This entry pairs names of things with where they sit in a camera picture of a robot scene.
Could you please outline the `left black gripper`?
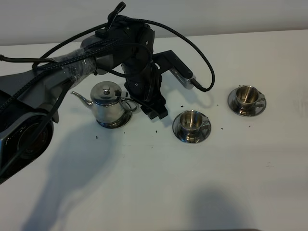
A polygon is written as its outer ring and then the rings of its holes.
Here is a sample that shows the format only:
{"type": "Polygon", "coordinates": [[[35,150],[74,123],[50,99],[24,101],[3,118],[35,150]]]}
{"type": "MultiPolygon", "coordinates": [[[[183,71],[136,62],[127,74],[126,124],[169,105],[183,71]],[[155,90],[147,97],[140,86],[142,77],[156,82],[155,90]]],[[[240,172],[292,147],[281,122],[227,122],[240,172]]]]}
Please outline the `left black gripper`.
{"type": "Polygon", "coordinates": [[[173,68],[176,61],[177,56],[172,50],[155,54],[154,60],[148,60],[146,52],[137,51],[122,64],[124,73],[132,75],[126,79],[126,89],[133,98],[154,109],[141,106],[151,120],[167,116],[166,100],[160,92],[162,74],[173,68]]]}

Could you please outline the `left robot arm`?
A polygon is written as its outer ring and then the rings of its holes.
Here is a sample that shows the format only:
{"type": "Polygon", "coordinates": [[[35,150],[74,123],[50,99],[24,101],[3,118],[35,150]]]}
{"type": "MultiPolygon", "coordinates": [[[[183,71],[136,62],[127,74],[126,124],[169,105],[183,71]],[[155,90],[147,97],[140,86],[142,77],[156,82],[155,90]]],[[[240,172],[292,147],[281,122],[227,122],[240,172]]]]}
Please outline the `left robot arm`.
{"type": "Polygon", "coordinates": [[[58,57],[17,58],[29,71],[0,78],[0,180],[5,182],[49,146],[58,108],[70,89],[91,74],[121,77],[132,100],[149,118],[167,116],[160,88],[159,58],[153,52],[153,21],[111,14],[108,22],[84,32],[79,49],[58,57]]]}

